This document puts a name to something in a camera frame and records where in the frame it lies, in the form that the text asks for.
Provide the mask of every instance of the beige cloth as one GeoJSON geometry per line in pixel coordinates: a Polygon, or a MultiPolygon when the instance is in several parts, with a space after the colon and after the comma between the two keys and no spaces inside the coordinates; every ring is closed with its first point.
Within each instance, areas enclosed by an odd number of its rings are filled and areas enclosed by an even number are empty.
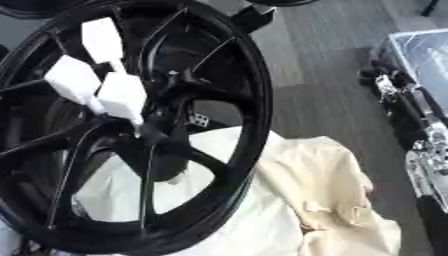
{"type": "Polygon", "coordinates": [[[264,154],[259,169],[309,230],[300,256],[398,255],[399,226],[371,208],[371,181],[337,142],[285,140],[264,154]]]}

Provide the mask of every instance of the wheel spoke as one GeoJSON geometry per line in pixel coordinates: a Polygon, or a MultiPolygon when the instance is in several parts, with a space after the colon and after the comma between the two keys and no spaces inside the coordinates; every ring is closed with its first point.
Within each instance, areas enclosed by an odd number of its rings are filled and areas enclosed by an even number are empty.
{"type": "Polygon", "coordinates": [[[80,177],[82,177],[85,164],[97,141],[105,136],[123,132],[127,128],[126,124],[119,120],[100,120],[91,122],[83,131],[75,135],[77,139],[68,152],[62,178],[48,210],[47,228],[54,228],[56,223],[61,223],[60,219],[65,219],[64,217],[70,216],[72,213],[71,198],[76,189],[80,187],[80,184],[78,184],[80,177]]]}
{"type": "Polygon", "coordinates": [[[54,93],[54,90],[45,80],[33,80],[1,89],[0,98],[24,100],[30,96],[36,97],[49,93],[54,93]]]}
{"type": "Polygon", "coordinates": [[[200,68],[205,66],[209,60],[211,60],[214,56],[216,56],[217,53],[219,53],[222,49],[224,49],[226,46],[228,46],[230,43],[232,43],[235,40],[234,37],[231,37],[227,39],[226,41],[219,44],[213,51],[211,51],[209,54],[207,54],[204,58],[202,58],[196,66],[192,68],[192,72],[196,73],[200,68]]]}
{"type": "Polygon", "coordinates": [[[156,61],[156,56],[160,50],[160,47],[162,46],[163,42],[166,40],[166,38],[168,37],[168,35],[164,35],[162,36],[157,43],[154,45],[154,47],[152,47],[149,56],[148,56],[148,75],[149,75],[149,81],[152,81],[152,79],[154,79],[154,70],[155,70],[155,61],[156,61]]]}
{"type": "Polygon", "coordinates": [[[243,113],[252,113],[255,101],[242,93],[229,92],[211,83],[194,78],[191,70],[184,71],[175,81],[176,85],[163,93],[160,102],[181,102],[195,100],[222,101],[238,107],[243,113]]]}
{"type": "Polygon", "coordinates": [[[48,36],[51,38],[51,40],[53,40],[56,43],[56,45],[58,46],[59,50],[62,52],[63,55],[69,55],[67,48],[65,47],[61,38],[57,34],[48,33],[48,36]]]}
{"type": "Polygon", "coordinates": [[[153,193],[154,178],[152,162],[156,145],[148,146],[143,139],[123,135],[117,139],[113,151],[142,178],[140,189],[139,223],[142,233],[146,232],[146,223],[156,215],[153,193]]]}
{"type": "Polygon", "coordinates": [[[143,152],[144,156],[147,156],[145,161],[146,170],[142,177],[142,185],[140,189],[140,210],[139,210],[139,221],[140,230],[146,232],[146,223],[148,220],[155,216],[154,210],[154,179],[152,172],[152,162],[154,157],[155,145],[151,146],[149,149],[145,149],[143,152]]]}
{"type": "Polygon", "coordinates": [[[200,151],[186,143],[168,141],[160,145],[163,154],[176,155],[207,167],[216,177],[223,177],[230,172],[230,167],[215,157],[200,151]]]}
{"type": "Polygon", "coordinates": [[[8,170],[5,168],[12,163],[22,162],[23,159],[31,155],[43,154],[46,152],[52,152],[60,149],[64,149],[68,146],[68,137],[72,131],[63,131],[54,133],[45,137],[41,137],[12,149],[8,149],[0,153],[0,166],[2,166],[2,172],[8,170]]]}
{"type": "Polygon", "coordinates": [[[181,8],[179,11],[177,11],[176,13],[174,13],[173,15],[171,15],[170,17],[168,17],[166,20],[164,20],[162,23],[160,23],[160,25],[154,29],[154,31],[149,34],[142,42],[142,50],[140,52],[140,56],[138,58],[138,72],[140,73],[140,76],[143,77],[144,79],[147,80],[151,80],[152,74],[149,74],[149,79],[146,76],[147,73],[145,72],[145,63],[150,64],[149,66],[149,71],[150,73],[153,72],[153,67],[151,64],[151,59],[154,59],[155,56],[157,55],[157,51],[158,48],[160,48],[161,44],[163,43],[163,41],[166,39],[166,36],[161,37],[161,40],[159,40],[152,49],[149,49],[149,45],[152,42],[152,40],[154,40],[154,38],[157,37],[157,35],[159,35],[159,33],[161,31],[163,31],[166,27],[168,27],[169,24],[171,24],[171,22],[173,22],[174,20],[176,20],[178,17],[180,17],[181,15],[183,15],[184,13],[186,13],[188,11],[188,7],[183,7],[181,8]]]}

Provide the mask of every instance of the white plastic part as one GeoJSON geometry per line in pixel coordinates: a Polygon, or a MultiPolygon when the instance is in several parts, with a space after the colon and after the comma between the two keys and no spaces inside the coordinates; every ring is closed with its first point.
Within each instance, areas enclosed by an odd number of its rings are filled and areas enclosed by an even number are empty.
{"type": "Polygon", "coordinates": [[[87,105],[96,114],[104,113],[104,108],[94,97],[101,81],[87,63],[63,55],[44,79],[61,97],[87,105]]]}
{"type": "Polygon", "coordinates": [[[118,72],[107,74],[98,93],[98,100],[109,115],[128,119],[137,127],[143,124],[146,98],[140,78],[118,72]]]}
{"type": "Polygon", "coordinates": [[[111,18],[83,23],[82,43],[96,63],[109,62],[115,72],[126,73],[121,62],[123,42],[111,18]]]}

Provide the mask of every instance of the black rim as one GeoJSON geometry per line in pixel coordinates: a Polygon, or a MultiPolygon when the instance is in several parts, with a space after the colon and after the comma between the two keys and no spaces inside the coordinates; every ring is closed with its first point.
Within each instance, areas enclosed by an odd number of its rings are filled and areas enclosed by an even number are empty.
{"type": "MultiPolygon", "coordinates": [[[[93,66],[100,74],[102,69],[108,70],[103,65],[93,66]]],[[[223,225],[238,206],[270,127],[272,92],[261,54],[228,17],[190,1],[103,1],[73,9],[43,26],[11,53],[0,68],[0,81],[3,88],[0,111],[7,120],[0,127],[1,134],[6,135],[1,138],[0,210],[8,223],[31,239],[70,252],[106,254],[137,250],[146,255],[161,255],[190,247],[206,238],[223,225]],[[136,139],[130,124],[123,120],[93,117],[82,107],[61,103],[45,82],[39,80],[49,63],[54,63],[63,53],[91,62],[85,53],[72,51],[77,46],[67,39],[75,38],[82,22],[105,16],[113,17],[121,30],[128,70],[140,75],[145,85],[165,85],[147,87],[151,95],[145,110],[148,134],[163,133],[165,136],[156,148],[149,146],[147,140],[136,139]],[[134,29],[130,21],[140,16],[155,19],[157,25],[148,24],[143,43],[136,43],[132,37],[140,32],[130,32],[134,29]],[[196,58],[195,65],[188,63],[189,67],[180,67],[179,74],[164,77],[163,68],[151,63],[157,62],[153,56],[157,56],[160,45],[166,40],[164,32],[175,24],[186,26],[186,31],[206,31],[214,43],[209,54],[196,58]],[[232,65],[239,70],[233,73],[244,77],[241,84],[247,88],[216,86],[219,81],[209,75],[213,71],[205,68],[216,63],[215,58],[222,61],[221,55],[228,53],[237,56],[232,65]],[[168,103],[176,113],[183,114],[184,107],[201,99],[227,102],[241,111],[243,129],[227,164],[192,148],[184,140],[173,138],[177,125],[164,130],[151,121],[168,103]],[[47,106],[44,108],[46,117],[50,115],[51,119],[42,129],[37,125],[42,117],[38,119],[32,114],[39,112],[33,110],[36,104],[47,106]],[[35,120],[27,121],[30,116],[35,120]],[[65,161],[54,153],[61,149],[68,152],[65,161]],[[145,195],[142,198],[148,200],[141,202],[140,221],[106,223],[73,213],[71,198],[85,180],[86,169],[89,169],[86,163],[97,153],[110,151],[143,174],[142,184],[146,186],[143,185],[142,190],[147,193],[142,193],[145,195]],[[124,151],[132,151],[132,157],[124,151]],[[175,155],[198,162],[213,172],[215,180],[191,201],[157,215],[151,207],[153,182],[147,171],[148,159],[154,154],[175,155]]],[[[173,124],[179,124],[178,120],[173,120],[173,124]]]]}
{"type": "Polygon", "coordinates": [[[249,2],[278,7],[299,6],[314,3],[318,0],[248,0],[249,2]]]}

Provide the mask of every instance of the floor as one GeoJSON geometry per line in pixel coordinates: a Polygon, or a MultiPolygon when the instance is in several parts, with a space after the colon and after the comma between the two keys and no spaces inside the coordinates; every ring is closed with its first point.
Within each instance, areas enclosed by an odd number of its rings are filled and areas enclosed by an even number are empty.
{"type": "MultiPolygon", "coordinates": [[[[227,14],[243,0],[203,0],[227,14]]],[[[397,31],[448,27],[448,1],[431,18],[418,16],[429,0],[321,0],[282,8],[253,37],[275,84],[272,129],[288,138],[330,136],[359,158],[376,185],[375,208],[403,229],[403,256],[432,255],[396,143],[374,96],[357,84],[369,49],[397,31]]],[[[40,22],[0,16],[0,43],[14,48],[40,22]]]]}

